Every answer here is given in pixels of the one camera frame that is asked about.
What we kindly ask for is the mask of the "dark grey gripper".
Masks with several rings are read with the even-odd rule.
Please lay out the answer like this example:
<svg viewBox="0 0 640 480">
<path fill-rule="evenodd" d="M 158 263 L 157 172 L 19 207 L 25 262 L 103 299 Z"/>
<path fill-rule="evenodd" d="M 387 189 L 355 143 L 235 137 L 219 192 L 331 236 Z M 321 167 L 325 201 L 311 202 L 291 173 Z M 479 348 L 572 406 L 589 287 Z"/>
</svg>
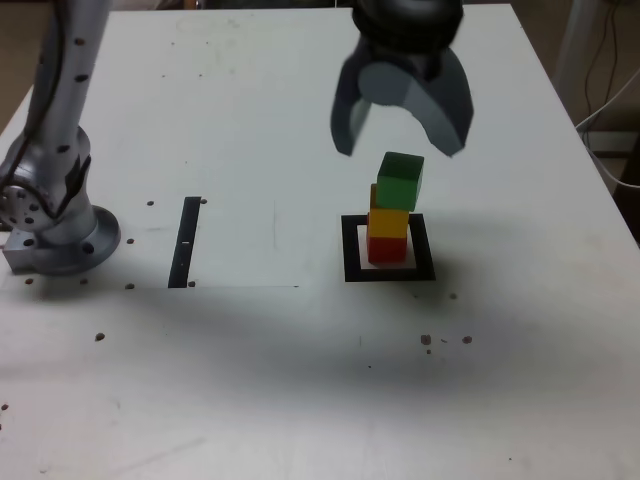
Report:
<svg viewBox="0 0 640 480">
<path fill-rule="evenodd" d="M 357 44 L 343 63 L 331 109 L 339 153 L 353 154 L 370 102 L 408 111 L 448 157 L 466 146 L 474 107 L 466 73 L 449 46 Z"/>
</svg>

